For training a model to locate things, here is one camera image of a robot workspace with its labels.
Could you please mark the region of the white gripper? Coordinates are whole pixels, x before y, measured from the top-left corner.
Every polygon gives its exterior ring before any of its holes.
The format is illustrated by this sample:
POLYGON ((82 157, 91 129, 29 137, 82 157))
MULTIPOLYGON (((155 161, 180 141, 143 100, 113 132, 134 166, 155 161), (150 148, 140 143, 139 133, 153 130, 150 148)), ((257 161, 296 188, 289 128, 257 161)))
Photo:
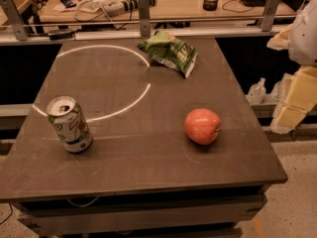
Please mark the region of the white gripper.
POLYGON ((270 38, 266 46, 276 51, 288 49, 290 59, 302 65, 294 75, 284 75, 270 123, 272 132, 286 134, 317 104, 317 67, 308 66, 317 65, 317 0, 310 0, 293 25, 270 38))

